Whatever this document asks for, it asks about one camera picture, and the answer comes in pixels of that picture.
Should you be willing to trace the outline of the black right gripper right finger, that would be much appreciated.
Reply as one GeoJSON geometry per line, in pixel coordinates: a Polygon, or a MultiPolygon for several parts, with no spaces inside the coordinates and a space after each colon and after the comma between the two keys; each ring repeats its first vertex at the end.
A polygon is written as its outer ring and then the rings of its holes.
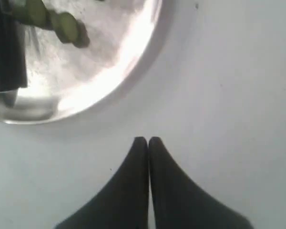
{"type": "Polygon", "coordinates": [[[155,225],[158,229],[251,229],[251,222],[194,183],[163,141],[148,145],[155,225]]]}

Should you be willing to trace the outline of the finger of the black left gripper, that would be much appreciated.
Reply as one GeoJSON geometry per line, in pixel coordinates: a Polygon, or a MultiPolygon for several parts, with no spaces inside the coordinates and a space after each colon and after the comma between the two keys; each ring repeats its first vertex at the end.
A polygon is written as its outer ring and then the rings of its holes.
{"type": "Polygon", "coordinates": [[[0,93],[27,86],[24,44],[17,22],[0,7],[0,93]]]}

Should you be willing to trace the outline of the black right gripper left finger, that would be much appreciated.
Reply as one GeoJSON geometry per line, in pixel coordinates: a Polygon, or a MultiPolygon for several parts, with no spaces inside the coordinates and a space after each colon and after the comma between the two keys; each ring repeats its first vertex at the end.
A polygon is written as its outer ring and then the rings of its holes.
{"type": "Polygon", "coordinates": [[[148,228],[149,167],[144,137],[136,137],[119,169],[102,190],[57,229],[148,228]]]}

